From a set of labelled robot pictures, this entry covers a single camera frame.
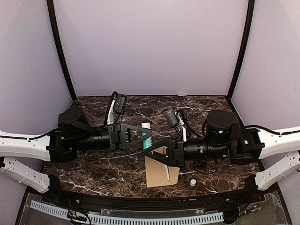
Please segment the left black corner post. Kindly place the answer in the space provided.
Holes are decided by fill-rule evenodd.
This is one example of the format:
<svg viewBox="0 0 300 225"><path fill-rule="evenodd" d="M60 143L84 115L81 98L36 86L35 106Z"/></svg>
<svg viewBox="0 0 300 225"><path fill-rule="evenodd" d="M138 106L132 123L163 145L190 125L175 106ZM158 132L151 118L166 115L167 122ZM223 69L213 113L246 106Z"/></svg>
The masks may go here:
<svg viewBox="0 0 300 225"><path fill-rule="evenodd" d="M67 85L68 92L71 96L72 101L74 102L77 99L77 96L75 93L73 83L71 81L71 76L70 76L70 73L68 70L63 46L62 46L61 39L60 39L60 33L59 33L58 23L57 23L57 19L56 19L54 1L47 0L46 3L47 3L47 10L48 10L48 15L49 15L49 19L50 19L50 25L51 25L51 29L52 29L52 35L53 35L57 55L59 58L60 66L61 66L61 69L63 72L63 76L64 76L64 79L65 79L65 82Z"/></svg>

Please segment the white glue bottle cap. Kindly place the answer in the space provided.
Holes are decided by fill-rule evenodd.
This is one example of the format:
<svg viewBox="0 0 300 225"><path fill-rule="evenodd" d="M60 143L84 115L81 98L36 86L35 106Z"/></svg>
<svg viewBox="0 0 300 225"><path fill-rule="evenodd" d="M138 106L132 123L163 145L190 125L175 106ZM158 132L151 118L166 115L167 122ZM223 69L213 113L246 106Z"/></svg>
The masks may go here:
<svg viewBox="0 0 300 225"><path fill-rule="evenodd" d="M194 187L196 185L197 181L195 179L190 180L190 186Z"/></svg>

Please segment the black corner post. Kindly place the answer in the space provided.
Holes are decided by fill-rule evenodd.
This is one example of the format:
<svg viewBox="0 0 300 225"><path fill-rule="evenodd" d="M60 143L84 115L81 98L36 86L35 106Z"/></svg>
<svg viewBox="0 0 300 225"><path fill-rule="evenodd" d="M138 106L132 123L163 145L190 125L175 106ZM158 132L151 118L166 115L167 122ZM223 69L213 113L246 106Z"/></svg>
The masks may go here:
<svg viewBox="0 0 300 225"><path fill-rule="evenodd" d="M248 5L247 5L247 13L246 13L246 19L245 19L245 25L243 29L243 34L242 34L242 39L241 39L241 44L240 44L240 49L239 49L239 54L237 57L235 69L232 75L232 80L230 83L229 91L227 93L227 100L231 101L237 81L240 75L241 67L243 64L244 56L246 53L246 48L248 44L248 38L251 30L251 24L252 24L252 19L253 19L253 14L254 14L254 7L255 7L255 0L249 0Z"/></svg>
<svg viewBox="0 0 300 225"><path fill-rule="evenodd" d="M57 23L57 19L56 19L54 1L47 0L46 3L47 3L47 10L48 10L48 15L49 15L49 19L50 19L50 25L51 25L51 29L52 29L52 35L53 35L57 55L59 58L60 66L61 66L61 69L63 72L63 76L64 76L64 79L65 79L65 82L67 85L68 92L71 96L72 101L74 102L77 99L77 96L75 93L73 83L71 81L71 76L70 76L70 73L68 70L63 46L62 46L61 39L60 39L60 33L59 33L58 23Z"/></svg>

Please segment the right black corner post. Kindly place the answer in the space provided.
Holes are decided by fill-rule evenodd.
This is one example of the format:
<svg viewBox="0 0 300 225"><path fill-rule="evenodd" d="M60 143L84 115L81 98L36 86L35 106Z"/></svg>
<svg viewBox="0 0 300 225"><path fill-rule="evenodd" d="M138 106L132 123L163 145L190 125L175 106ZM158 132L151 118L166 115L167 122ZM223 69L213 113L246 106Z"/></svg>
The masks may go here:
<svg viewBox="0 0 300 225"><path fill-rule="evenodd" d="M230 83L229 91L227 93L227 100L231 101L237 81L240 75L241 67L243 64L244 56L246 53L246 48L248 44L248 38L251 30L251 24L252 24L252 19L253 19L253 14L254 14L254 7L255 7L255 0L249 0L248 5L247 5L247 13L246 13L246 19L245 19L245 25L243 29L243 34L242 34L242 39L241 39L241 44L240 44L240 49L239 49L239 54L237 57L235 69L232 75L232 80Z"/></svg>

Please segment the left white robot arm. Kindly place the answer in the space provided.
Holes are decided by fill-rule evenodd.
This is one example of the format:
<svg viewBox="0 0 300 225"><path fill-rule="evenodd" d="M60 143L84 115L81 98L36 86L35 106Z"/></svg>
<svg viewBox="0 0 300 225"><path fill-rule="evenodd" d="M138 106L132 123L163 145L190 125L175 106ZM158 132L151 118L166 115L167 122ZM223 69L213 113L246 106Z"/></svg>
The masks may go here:
<svg viewBox="0 0 300 225"><path fill-rule="evenodd" d="M113 123L91 127L80 107L61 113L58 127L42 135L0 133L0 172L40 193L47 193L55 204L66 201L60 180L40 173L17 158L67 163L77 159L79 151L127 150L152 136L149 128Z"/></svg>

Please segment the brown kraft envelope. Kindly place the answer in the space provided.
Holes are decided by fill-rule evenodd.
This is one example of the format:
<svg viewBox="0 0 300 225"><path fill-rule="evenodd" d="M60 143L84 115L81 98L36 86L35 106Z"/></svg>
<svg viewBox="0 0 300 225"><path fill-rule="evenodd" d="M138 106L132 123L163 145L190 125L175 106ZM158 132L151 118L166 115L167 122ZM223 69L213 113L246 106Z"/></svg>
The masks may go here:
<svg viewBox="0 0 300 225"><path fill-rule="evenodd" d="M163 187L177 184L180 168L170 166L168 166L168 168L170 181L167 180L164 164L149 157L145 157L147 188Z"/></svg>

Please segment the white letter paper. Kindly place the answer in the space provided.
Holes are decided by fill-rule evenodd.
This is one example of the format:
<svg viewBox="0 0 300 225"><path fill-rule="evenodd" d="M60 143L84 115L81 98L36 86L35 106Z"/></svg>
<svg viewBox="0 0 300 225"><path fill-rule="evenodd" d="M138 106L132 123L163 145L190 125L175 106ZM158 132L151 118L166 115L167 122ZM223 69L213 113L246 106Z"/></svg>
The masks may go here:
<svg viewBox="0 0 300 225"><path fill-rule="evenodd" d="M164 165L165 168L165 172L166 172L166 176L167 176L167 180L170 181L170 174L169 174L169 168L167 165Z"/></svg>

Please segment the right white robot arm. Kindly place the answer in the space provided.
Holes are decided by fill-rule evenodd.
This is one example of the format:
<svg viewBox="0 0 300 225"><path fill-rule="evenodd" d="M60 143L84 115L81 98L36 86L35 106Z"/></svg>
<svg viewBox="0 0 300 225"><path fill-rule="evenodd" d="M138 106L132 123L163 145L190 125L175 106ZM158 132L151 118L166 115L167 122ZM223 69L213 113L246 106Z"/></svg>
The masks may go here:
<svg viewBox="0 0 300 225"><path fill-rule="evenodd" d="M300 169L300 128L270 130L259 125L241 127L238 115L224 110L211 111L202 126L204 136L165 139L144 150L144 155L172 167L186 161L230 158L231 164L248 165L272 155L285 156L271 167L245 180L239 199L250 203L257 190L265 191L274 183Z"/></svg>

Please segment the black front frame rail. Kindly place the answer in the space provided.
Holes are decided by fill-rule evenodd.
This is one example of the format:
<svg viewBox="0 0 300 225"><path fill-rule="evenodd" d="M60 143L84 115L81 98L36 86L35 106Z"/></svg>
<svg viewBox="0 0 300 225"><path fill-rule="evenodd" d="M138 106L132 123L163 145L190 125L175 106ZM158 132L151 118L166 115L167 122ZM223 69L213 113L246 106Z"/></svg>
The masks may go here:
<svg viewBox="0 0 300 225"><path fill-rule="evenodd" d="M70 206L72 209L83 211L101 211L102 209L164 211L201 208L205 210L230 210L265 200L262 193L249 193L246 189L211 195L170 198L109 197L59 190L42 194L42 199L58 206Z"/></svg>

